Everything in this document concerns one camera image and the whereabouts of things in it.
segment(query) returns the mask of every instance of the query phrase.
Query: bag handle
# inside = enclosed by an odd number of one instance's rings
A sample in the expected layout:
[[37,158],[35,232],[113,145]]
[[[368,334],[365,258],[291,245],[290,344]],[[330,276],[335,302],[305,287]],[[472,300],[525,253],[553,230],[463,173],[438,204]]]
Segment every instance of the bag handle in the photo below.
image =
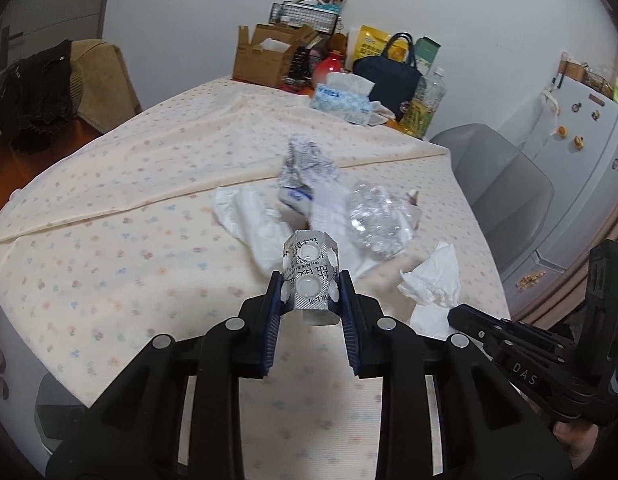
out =
[[407,56],[407,64],[409,66],[414,66],[416,64],[416,54],[415,48],[413,46],[413,37],[409,34],[409,32],[398,32],[397,34],[394,34],[391,37],[391,40],[389,40],[389,42],[387,43],[387,46],[385,46],[385,49],[383,50],[381,56],[388,58],[389,49],[393,46],[393,43],[400,39],[407,40],[407,46],[409,50],[409,56]]

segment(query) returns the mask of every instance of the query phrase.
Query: navy blue handbag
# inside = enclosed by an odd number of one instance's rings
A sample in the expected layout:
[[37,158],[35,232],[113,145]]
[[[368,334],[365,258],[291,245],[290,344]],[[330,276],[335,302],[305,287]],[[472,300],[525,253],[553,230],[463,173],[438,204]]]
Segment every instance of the navy blue handbag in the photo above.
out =
[[[389,49],[395,41],[403,38],[409,44],[406,62],[389,59]],[[413,38],[407,32],[397,33],[380,56],[367,56],[353,64],[353,73],[374,82],[374,89],[369,94],[370,101],[380,101],[389,108],[396,120],[403,118],[409,103],[416,92],[422,74],[416,68]]]

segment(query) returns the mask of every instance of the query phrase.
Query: door handle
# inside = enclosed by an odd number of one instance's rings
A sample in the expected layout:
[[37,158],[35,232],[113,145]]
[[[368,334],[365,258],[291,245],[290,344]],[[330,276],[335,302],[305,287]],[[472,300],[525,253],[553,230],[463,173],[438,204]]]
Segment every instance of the door handle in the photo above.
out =
[[0,70],[7,68],[9,42],[21,38],[23,35],[24,32],[9,35],[9,25],[3,27],[3,30],[0,32]]

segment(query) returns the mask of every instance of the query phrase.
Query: bottle of yellow liquid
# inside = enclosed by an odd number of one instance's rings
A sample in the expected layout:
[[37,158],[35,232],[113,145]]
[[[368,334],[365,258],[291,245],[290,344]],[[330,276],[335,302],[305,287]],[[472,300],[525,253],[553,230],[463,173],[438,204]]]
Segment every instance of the bottle of yellow liquid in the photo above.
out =
[[445,71],[437,67],[432,75],[423,75],[420,78],[416,93],[400,121],[400,126],[406,134],[419,139],[425,136],[433,115],[447,93],[442,82],[444,74]]

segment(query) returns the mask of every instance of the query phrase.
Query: gray door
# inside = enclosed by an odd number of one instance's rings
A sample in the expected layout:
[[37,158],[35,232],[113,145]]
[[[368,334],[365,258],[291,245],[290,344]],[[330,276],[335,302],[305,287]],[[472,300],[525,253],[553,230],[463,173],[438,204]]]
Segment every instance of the gray door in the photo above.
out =
[[100,38],[105,0],[10,0],[0,17],[0,73],[63,40]]

